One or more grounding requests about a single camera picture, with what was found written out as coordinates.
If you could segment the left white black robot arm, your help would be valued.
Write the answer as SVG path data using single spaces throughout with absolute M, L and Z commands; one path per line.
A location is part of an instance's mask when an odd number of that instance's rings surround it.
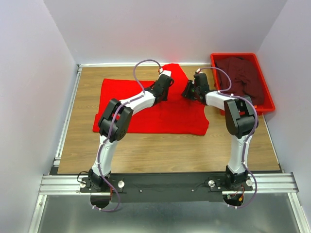
M 100 128 L 100 144 L 96 160 L 88 172 L 88 180 L 78 181 L 81 188 L 94 188 L 98 192 L 108 187 L 111 164 L 118 142 L 127 134 L 132 116 L 150 108 L 161 101 L 166 101 L 170 86 L 174 83 L 171 72 L 164 70 L 158 80 L 151 86 L 125 100 L 111 99 L 102 114 L 98 126 Z

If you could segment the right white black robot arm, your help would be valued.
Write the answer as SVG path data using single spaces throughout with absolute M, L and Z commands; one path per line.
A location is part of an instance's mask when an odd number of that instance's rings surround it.
M 258 126 L 258 115 L 251 99 L 247 96 L 239 97 L 221 91 L 211 91 L 206 74 L 200 71 L 194 74 L 192 81 L 187 82 L 182 96 L 225 112 L 225 124 L 232 141 L 231 156 L 222 181 L 224 187 L 235 190 L 247 181 L 249 144 Z

